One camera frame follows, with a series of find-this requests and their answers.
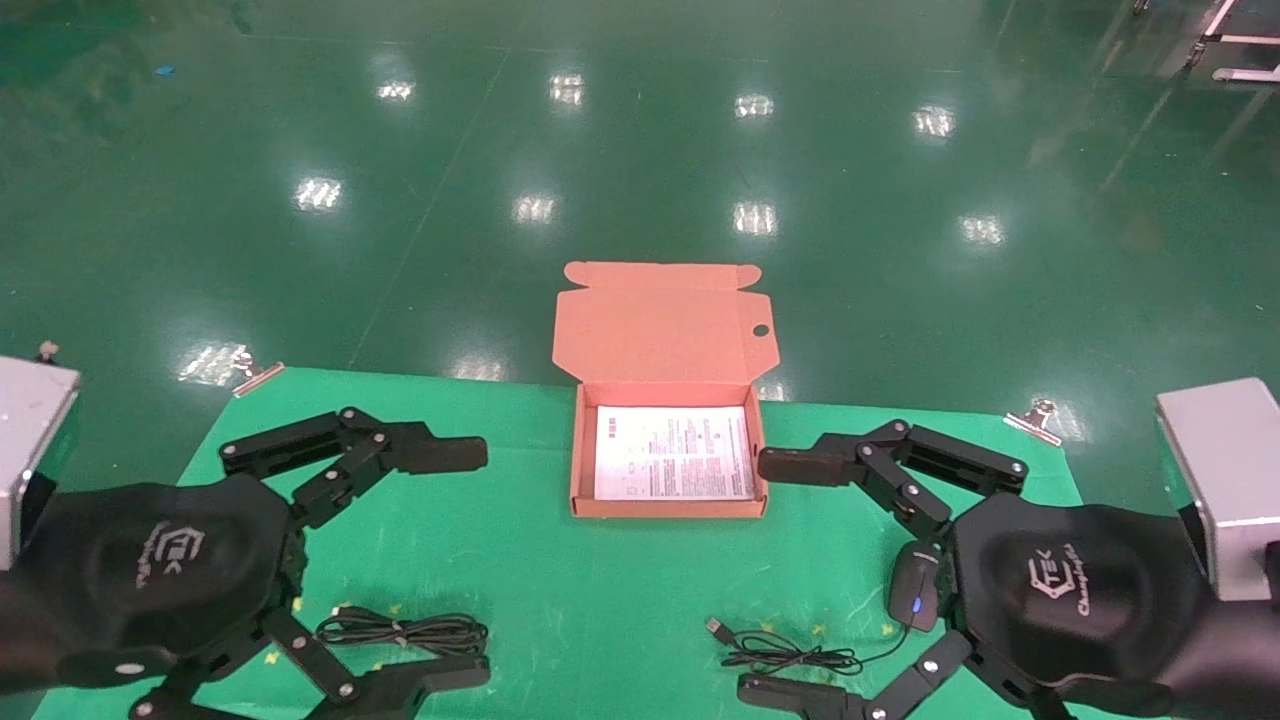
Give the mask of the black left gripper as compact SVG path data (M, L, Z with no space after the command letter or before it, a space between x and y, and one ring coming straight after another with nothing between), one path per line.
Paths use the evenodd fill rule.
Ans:
M259 615L296 592L298 527L324 527L392 473L476 471L489 452L477 436L344 407L233 439L220 459L229 478L212 484L51 498L3 573L4 692L113 688L227 664L242 641L264 644ZM259 482L320 461L291 506Z

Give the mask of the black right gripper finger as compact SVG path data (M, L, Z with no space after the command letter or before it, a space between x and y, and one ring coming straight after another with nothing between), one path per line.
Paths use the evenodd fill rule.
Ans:
M884 689L865 698L838 687L772 675L744 674L739 698L800 719L909 719L959 670L975 671L1006 703L1033 719L1069 719L1065 703L1050 689L1068 675L1071 637L1057 632L1025 632L1009 643L980 641L948 630Z
M861 489L918 541L941 541L951 509L916 480L923 474L980 497L1020 495L1021 460L905 420L865 434L824 433L810 448L765 447L758 471L769 483Z

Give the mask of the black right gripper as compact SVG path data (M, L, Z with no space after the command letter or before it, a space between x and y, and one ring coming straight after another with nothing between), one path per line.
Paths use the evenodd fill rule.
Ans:
M996 495L946 537L945 619L966 669L1038 719L1069 705L1129 717L1275 719L1277 612L1222 601L1181 523Z

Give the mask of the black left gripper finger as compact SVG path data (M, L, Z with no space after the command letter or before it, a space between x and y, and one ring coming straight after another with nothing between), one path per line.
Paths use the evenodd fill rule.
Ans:
M489 630L465 612L407 621L372 610L335 610L311 632L279 611L264 616L260 629L321 692L310 719L413 719L433 694L480 687L492 678ZM356 676L333 653L335 647L366 644L430 656Z

